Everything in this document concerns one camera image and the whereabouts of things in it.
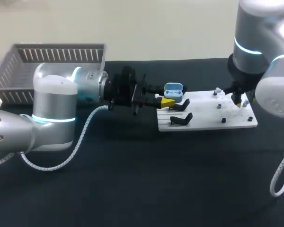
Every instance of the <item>robotic arm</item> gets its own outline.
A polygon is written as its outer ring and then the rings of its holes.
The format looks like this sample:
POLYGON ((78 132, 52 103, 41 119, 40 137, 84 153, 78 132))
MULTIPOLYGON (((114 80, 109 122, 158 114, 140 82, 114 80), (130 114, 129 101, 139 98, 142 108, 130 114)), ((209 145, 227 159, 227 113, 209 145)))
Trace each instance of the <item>robotic arm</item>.
POLYGON ((255 89, 260 106, 284 118, 284 0, 240 0, 228 68, 235 104, 255 89))
POLYGON ((16 115, 0 110, 0 153, 58 151, 69 148, 74 135, 78 103, 133 107, 134 115, 143 105, 174 106, 175 100, 149 98, 146 93, 164 93, 164 86, 149 85, 145 75, 135 77, 131 67, 109 78, 90 64, 42 63, 34 73, 33 115, 16 115))
POLYGON ((57 151, 71 146, 77 85, 56 75, 35 83, 33 116, 0 110, 0 152, 57 151))

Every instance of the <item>yellow object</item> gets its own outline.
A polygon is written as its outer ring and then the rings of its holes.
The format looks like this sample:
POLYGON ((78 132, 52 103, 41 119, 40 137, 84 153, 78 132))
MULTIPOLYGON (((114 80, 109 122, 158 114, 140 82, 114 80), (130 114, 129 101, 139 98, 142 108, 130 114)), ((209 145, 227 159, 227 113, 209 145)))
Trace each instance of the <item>yellow object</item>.
POLYGON ((174 99, 162 98, 161 108, 170 107, 170 106, 173 106, 175 104, 176 104, 176 101, 174 99))

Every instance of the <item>robot end effector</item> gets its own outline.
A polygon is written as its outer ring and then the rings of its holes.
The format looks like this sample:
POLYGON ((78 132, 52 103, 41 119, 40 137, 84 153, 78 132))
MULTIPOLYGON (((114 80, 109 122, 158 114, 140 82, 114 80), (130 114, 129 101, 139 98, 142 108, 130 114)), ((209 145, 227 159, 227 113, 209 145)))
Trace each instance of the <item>robot end effector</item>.
POLYGON ((240 0, 234 52, 228 70, 236 105, 241 95, 255 90, 255 98, 269 113, 284 118, 284 0, 240 0))

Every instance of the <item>black table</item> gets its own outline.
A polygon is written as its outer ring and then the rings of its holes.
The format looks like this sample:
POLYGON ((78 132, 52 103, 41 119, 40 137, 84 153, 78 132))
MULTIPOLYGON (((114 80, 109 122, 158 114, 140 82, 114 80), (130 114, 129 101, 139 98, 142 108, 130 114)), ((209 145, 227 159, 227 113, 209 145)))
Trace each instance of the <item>black table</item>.
MULTIPOLYGON (((231 84, 226 64, 227 59, 114 61, 106 71, 132 65, 150 83, 176 81, 201 91, 231 84)), ((31 114, 31 107, 3 109, 31 114)), ((93 109, 78 108, 75 141, 93 109)), ((172 133, 158 131, 151 108, 137 117, 126 107, 102 112, 62 171, 35 171, 19 156, 0 166, 0 226, 284 227, 284 195, 269 194, 284 156, 284 119, 257 104, 253 110, 259 123, 254 129, 172 133)), ((53 166, 74 146, 28 157, 53 166)))

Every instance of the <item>screw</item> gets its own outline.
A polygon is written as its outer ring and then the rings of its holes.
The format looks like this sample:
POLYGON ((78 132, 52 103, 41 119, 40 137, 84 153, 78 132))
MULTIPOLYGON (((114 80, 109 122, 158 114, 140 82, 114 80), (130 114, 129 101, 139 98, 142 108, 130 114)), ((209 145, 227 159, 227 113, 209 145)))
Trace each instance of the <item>screw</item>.
POLYGON ((243 107, 246 107, 249 104, 249 101, 247 99, 245 99, 244 103, 243 103, 243 107))

